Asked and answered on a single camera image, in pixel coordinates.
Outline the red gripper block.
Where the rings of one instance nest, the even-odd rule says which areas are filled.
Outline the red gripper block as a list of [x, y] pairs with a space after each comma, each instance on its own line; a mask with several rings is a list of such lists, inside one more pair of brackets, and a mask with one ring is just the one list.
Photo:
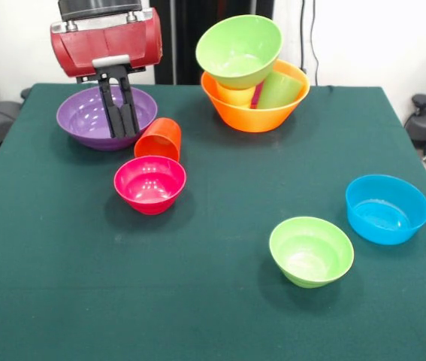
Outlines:
[[[80, 80], [96, 75], [100, 68], [144, 68], [160, 63], [162, 58], [161, 23], [155, 8], [56, 22], [50, 26], [50, 38], [62, 70]], [[117, 80], [123, 101], [120, 110], [113, 101], [108, 74], [101, 74], [98, 80], [110, 135], [134, 137], [139, 125], [125, 66], [118, 67]]]

